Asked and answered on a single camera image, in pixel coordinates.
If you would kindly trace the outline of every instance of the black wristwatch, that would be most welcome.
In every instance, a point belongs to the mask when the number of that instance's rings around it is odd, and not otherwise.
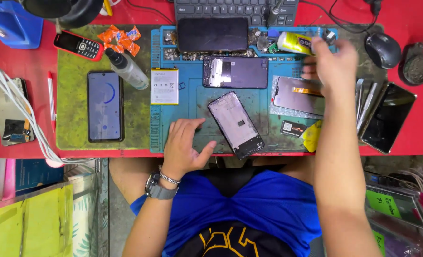
[[[145,186],[145,195],[159,200],[172,199],[176,194],[178,187],[175,189],[165,189],[159,185],[161,174],[159,172],[151,173]]]

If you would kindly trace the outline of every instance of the red table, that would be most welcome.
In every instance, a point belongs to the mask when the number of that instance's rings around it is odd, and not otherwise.
[[[122,0],[113,7],[114,15],[99,15],[94,24],[168,24],[169,22],[161,15],[147,9],[130,6],[127,0]],[[329,9],[334,0],[310,0]],[[167,17],[174,20],[174,6],[165,0],[131,0],[131,3],[149,6],[158,9]],[[334,14],[354,23],[370,23],[372,14],[368,4],[362,0],[339,0],[334,7]],[[295,26],[314,24],[332,24],[329,17],[319,8],[300,3]],[[423,0],[402,3],[399,0],[384,0],[378,18],[386,33],[394,37],[403,48],[407,44],[423,42]],[[56,75],[58,54],[53,47],[55,36],[54,25],[45,22],[43,27],[40,47],[35,50],[10,49],[0,41],[0,68],[11,77],[21,77],[27,81],[28,94],[34,113],[46,134],[52,148],[61,158],[71,157],[118,157],[118,156],[162,156],[151,154],[148,149],[143,150],[84,150],[62,151],[57,149],[55,134],[50,126],[49,99],[47,86],[47,72]],[[423,85],[409,87],[404,85],[397,74],[397,68],[388,72],[389,80],[401,85],[417,94],[417,101],[409,114],[402,131],[395,142],[391,155],[423,155]],[[56,78],[54,81],[54,93],[56,94]],[[368,146],[360,147],[361,155],[379,155]],[[305,155],[305,153],[284,153],[283,155]],[[0,158],[31,159],[43,158],[42,152],[35,140],[9,147],[3,147],[0,143]]]

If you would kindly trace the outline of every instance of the green label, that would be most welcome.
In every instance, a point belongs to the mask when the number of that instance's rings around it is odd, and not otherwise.
[[[384,246],[384,236],[380,233],[373,231],[373,235],[375,236],[376,242],[378,243],[378,248],[381,251],[381,254],[383,254],[383,257],[386,257],[386,247]]]
[[[397,205],[395,205],[395,201],[392,196],[370,190],[367,190],[366,195],[368,202],[370,203],[370,207],[373,209],[384,214],[391,215],[395,218],[401,218],[399,209],[397,208]]]

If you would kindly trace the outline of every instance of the clear plastic bottle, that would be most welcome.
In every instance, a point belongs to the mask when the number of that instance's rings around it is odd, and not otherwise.
[[[111,48],[105,50],[105,54],[110,59],[110,66],[127,83],[138,90],[148,87],[150,79],[143,73],[138,65],[127,54],[120,54]]]

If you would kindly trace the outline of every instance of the hand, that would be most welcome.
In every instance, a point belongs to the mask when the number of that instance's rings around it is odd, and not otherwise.
[[[216,141],[210,141],[200,154],[192,149],[195,130],[204,122],[204,118],[179,119],[170,124],[169,137],[164,148],[163,174],[174,180],[181,180],[184,174],[205,166]]]
[[[321,38],[315,37],[311,41],[316,56],[305,58],[302,78],[320,80],[324,85],[322,94],[325,98],[354,97],[358,62],[354,46],[347,40],[338,39],[335,44],[340,51],[332,54]]]

